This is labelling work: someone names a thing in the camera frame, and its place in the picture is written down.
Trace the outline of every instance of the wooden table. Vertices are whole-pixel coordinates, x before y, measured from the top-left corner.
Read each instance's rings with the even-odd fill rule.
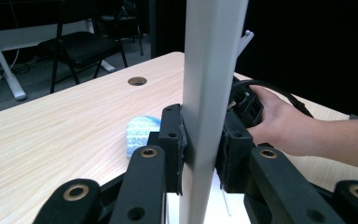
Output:
[[[89,178],[100,185],[124,173],[126,127],[136,116],[160,118],[182,103],[184,54],[174,52],[0,112],[0,222],[31,223],[61,184]],[[128,80],[144,77],[142,86]],[[305,101],[317,119],[348,116]],[[293,158],[311,182],[333,189],[358,179],[358,168]]]

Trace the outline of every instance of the office chair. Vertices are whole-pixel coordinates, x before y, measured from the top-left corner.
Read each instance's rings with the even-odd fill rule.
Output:
[[[121,38],[132,37],[139,40],[141,56],[144,56],[144,48],[142,46],[142,34],[139,26],[138,9],[135,0],[124,0],[121,13],[118,14],[118,21],[115,22],[115,15],[107,14],[100,17],[100,23],[108,25],[106,31],[109,37]]]
[[[120,40],[109,39],[98,33],[96,18],[110,13],[116,15],[121,10],[123,0],[64,0],[61,4],[57,35],[55,38],[41,42],[38,47],[42,52],[53,57],[53,71],[50,93],[55,84],[68,77],[56,80],[58,62],[68,65],[76,85],[79,84],[77,74],[96,66],[93,78],[96,78],[103,59],[121,52],[123,63],[128,67],[124,49]],[[75,32],[63,35],[63,26],[67,23],[92,19],[94,33]]]

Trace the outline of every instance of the white vertical pole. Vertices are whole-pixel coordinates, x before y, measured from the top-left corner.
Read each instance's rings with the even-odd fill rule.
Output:
[[[180,223],[203,223],[248,0],[187,0]]]

